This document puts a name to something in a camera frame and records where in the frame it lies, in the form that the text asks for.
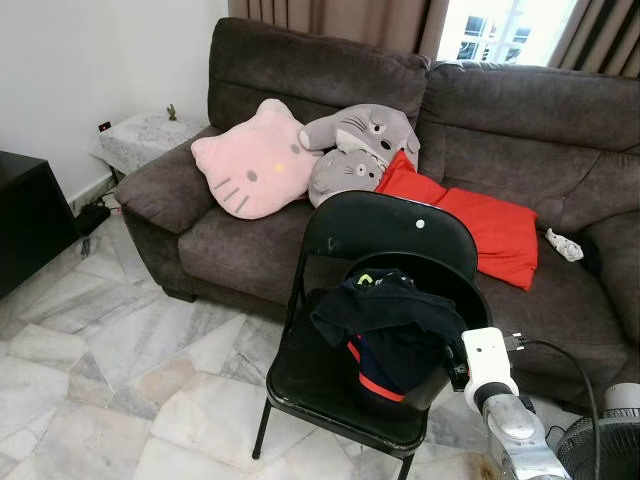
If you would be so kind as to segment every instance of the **sofa armrest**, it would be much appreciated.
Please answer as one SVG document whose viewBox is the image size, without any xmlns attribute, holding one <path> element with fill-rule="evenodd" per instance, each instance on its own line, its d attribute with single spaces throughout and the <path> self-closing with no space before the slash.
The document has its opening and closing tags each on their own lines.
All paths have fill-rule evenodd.
<svg viewBox="0 0 640 480">
<path fill-rule="evenodd" d="M 116 199 L 147 221 L 181 233 L 204 215 L 215 200 L 205 176 L 196 167 L 191 144 L 220 130 L 207 127 L 195 137 L 127 175 L 116 189 Z"/>
<path fill-rule="evenodd" d="M 584 230 L 602 256 L 602 282 L 627 335 L 640 342 L 640 211 L 600 220 Z"/>
</svg>

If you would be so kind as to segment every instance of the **white tablecloth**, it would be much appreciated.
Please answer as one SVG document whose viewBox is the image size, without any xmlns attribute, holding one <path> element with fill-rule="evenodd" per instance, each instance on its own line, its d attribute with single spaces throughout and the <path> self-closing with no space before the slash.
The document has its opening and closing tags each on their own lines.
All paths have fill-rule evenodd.
<svg viewBox="0 0 640 480">
<path fill-rule="evenodd" d="M 89 153 L 129 174 L 192 138 L 206 125 L 168 114 L 140 113 L 100 132 Z"/>
</svg>

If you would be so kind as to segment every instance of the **hello kitty pillow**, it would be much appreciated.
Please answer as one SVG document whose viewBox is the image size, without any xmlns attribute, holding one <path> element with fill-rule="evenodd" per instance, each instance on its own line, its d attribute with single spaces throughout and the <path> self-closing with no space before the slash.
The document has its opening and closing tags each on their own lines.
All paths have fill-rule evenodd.
<svg viewBox="0 0 640 480">
<path fill-rule="evenodd" d="M 287 106 L 270 98 L 246 122 L 193 142 L 196 165 L 220 206 L 235 217 L 253 220 L 306 193 L 323 153 L 302 148 L 300 128 Z"/>
</svg>

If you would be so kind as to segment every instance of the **curtain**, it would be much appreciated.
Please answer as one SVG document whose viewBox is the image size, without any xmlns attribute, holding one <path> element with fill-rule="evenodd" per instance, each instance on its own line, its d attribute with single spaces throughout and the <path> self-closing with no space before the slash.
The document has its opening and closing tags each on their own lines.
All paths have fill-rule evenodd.
<svg viewBox="0 0 640 480">
<path fill-rule="evenodd" d="M 448 0 L 229 0 L 229 16 L 436 59 Z"/>
<path fill-rule="evenodd" d="M 578 0 L 549 66 L 638 77 L 639 39 L 637 0 Z"/>
</svg>

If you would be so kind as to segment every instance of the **gray plush toy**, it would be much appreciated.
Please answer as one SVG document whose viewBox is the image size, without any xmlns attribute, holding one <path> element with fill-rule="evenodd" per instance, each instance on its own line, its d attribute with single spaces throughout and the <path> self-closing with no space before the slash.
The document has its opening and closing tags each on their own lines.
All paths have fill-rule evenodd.
<svg viewBox="0 0 640 480">
<path fill-rule="evenodd" d="M 317 207 L 330 196 L 346 190 L 373 191 L 381 178 L 382 170 L 369 152 L 356 150 L 346 154 L 331 150 L 313 167 L 309 200 Z"/>
<path fill-rule="evenodd" d="M 407 116 L 383 105 L 355 105 L 319 118 L 305 125 L 298 139 L 307 150 L 337 147 L 337 151 L 325 155 L 331 155 L 326 161 L 324 157 L 318 160 L 311 174 L 309 198 L 315 207 L 340 191 L 375 190 L 399 150 L 406 153 L 414 167 L 418 165 L 420 142 Z M 346 173 L 358 171 L 360 165 L 366 168 L 367 176 L 373 173 L 369 178 L 377 180 L 375 183 Z"/>
</svg>

